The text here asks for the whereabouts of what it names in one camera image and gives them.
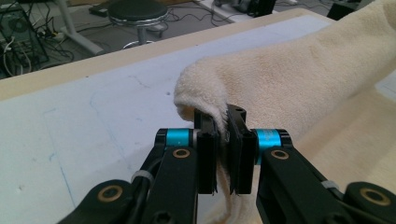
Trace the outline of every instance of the black plastic part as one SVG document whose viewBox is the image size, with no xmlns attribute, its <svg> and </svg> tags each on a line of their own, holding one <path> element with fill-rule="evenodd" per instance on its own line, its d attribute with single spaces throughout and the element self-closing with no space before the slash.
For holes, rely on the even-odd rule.
<svg viewBox="0 0 396 224">
<path fill-rule="evenodd" d="M 355 223 L 294 150 L 264 151 L 257 207 L 264 223 Z"/>
<path fill-rule="evenodd" d="M 78 207 L 59 223 L 122 223 L 130 209 L 131 201 L 130 183 L 123 180 L 109 180 L 91 189 Z"/>
<path fill-rule="evenodd" d="M 396 223 L 396 195 L 367 182 L 351 183 L 346 188 L 344 202 L 387 223 Z M 367 218 L 355 216 L 361 223 Z"/>
<path fill-rule="evenodd" d="M 194 129 L 197 133 L 198 152 L 198 193 L 213 194 L 217 192 L 216 163 L 219 148 L 219 132 L 212 117 L 199 110 L 194 112 Z"/>
<path fill-rule="evenodd" d="M 230 192 L 249 194 L 257 151 L 257 135 L 245 124 L 247 115 L 245 109 L 236 105 L 228 105 L 227 113 L 230 133 L 227 151 Z"/>
<path fill-rule="evenodd" d="M 177 158 L 177 150 L 186 152 Z M 148 196 L 142 223 L 195 223 L 198 156 L 191 147 L 166 149 Z"/>
</svg>

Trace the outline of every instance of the table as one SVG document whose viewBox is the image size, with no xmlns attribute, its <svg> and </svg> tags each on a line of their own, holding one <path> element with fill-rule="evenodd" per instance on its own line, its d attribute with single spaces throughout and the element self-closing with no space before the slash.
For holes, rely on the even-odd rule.
<svg viewBox="0 0 396 224">
<path fill-rule="evenodd" d="M 186 65 L 216 54 L 209 49 L 270 45 L 331 22 L 294 9 L 1 80 L 0 222 L 53 223 L 96 184 L 128 180 L 159 128 L 192 126 L 173 88 Z"/>
</svg>

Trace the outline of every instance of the fabric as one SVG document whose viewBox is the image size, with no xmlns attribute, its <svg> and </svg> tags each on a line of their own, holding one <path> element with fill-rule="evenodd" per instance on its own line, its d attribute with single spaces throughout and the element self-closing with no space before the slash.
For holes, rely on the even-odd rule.
<svg viewBox="0 0 396 224">
<path fill-rule="evenodd" d="M 210 114 L 222 136 L 227 104 L 239 105 L 249 128 L 286 129 L 296 148 L 342 188 L 372 180 L 396 191 L 390 181 L 396 104 L 373 86 L 395 65 L 396 1 L 376 0 L 312 35 L 191 64 L 177 81 L 174 102 L 183 119 L 193 120 L 194 108 Z M 206 223 L 261 223 L 257 173 L 251 195 L 230 196 L 219 164 L 225 200 Z"/>
</svg>

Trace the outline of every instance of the black stool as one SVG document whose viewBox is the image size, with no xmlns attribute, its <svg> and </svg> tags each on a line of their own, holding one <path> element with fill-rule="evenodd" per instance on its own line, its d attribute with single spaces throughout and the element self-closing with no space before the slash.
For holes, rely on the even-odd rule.
<svg viewBox="0 0 396 224">
<path fill-rule="evenodd" d="M 108 7 L 107 14 L 110 21 L 117 25 L 136 27 L 138 41 L 123 47 L 128 49 L 152 42 L 147 41 L 146 28 L 165 21 L 168 8 L 154 0 L 120 0 Z"/>
</svg>

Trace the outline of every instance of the towel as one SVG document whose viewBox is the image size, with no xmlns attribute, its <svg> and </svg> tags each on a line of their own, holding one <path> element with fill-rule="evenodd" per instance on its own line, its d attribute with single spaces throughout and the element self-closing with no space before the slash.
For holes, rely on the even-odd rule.
<svg viewBox="0 0 396 224">
<path fill-rule="evenodd" d="M 389 157 L 396 158 L 396 105 L 374 89 L 394 64 L 396 1 L 376 0 L 311 35 L 198 60 L 180 75 L 174 103 L 186 120 L 193 120 L 194 108 L 211 115 L 222 137 L 227 104 L 241 106 L 249 128 L 286 129 L 297 149 L 341 188 L 361 177 L 395 190 Z M 250 195 L 230 195 L 219 162 L 224 201 L 205 222 L 261 223 L 258 170 Z"/>
</svg>

